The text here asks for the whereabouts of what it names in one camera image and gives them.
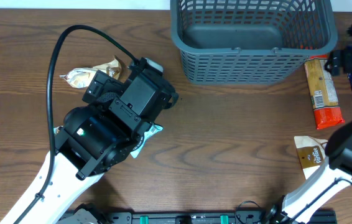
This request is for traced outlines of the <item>orange tan cracker pack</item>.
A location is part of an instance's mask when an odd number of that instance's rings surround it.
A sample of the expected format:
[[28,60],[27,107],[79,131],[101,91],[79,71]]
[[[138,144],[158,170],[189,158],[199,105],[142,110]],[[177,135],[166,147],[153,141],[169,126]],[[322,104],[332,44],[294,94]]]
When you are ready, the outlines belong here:
[[331,73],[324,67],[326,62],[326,55],[318,55],[304,63],[317,129],[345,123]]

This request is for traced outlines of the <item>grey plastic basket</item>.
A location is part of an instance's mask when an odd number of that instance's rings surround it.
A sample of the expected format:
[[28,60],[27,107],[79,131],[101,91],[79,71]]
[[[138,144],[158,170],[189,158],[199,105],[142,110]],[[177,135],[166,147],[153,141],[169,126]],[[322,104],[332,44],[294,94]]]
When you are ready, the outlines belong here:
[[194,84],[273,84],[336,46],[329,0],[171,0],[171,38]]

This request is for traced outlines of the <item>tan brown pouch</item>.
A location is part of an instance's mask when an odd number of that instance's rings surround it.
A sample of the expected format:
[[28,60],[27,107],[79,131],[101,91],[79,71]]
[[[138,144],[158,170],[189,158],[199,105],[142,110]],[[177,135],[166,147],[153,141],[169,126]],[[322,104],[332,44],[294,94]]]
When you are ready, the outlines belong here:
[[328,141],[311,136],[295,136],[294,142],[303,174],[308,179],[323,162]]

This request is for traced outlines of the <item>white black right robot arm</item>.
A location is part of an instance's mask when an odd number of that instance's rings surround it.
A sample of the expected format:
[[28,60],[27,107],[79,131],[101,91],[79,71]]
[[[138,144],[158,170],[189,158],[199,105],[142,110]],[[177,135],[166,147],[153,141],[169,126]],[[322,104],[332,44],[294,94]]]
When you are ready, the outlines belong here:
[[[352,37],[352,25],[347,30]],[[334,50],[324,66],[332,75],[352,72],[352,45]],[[296,190],[283,196],[261,223],[307,223],[329,199],[352,185],[352,122],[335,131],[320,167]]]

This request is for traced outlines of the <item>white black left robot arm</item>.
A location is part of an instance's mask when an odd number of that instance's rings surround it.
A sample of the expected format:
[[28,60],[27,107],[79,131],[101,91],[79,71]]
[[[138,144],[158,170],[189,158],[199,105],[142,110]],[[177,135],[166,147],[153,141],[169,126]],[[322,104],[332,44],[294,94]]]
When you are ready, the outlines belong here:
[[162,130],[155,119],[178,98],[163,72],[148,58],[131,67],[124,83],[98,70],[83,95],[87,105],[65,116],[55,152],[2,223],[55,223],[112,166],[137,157]]

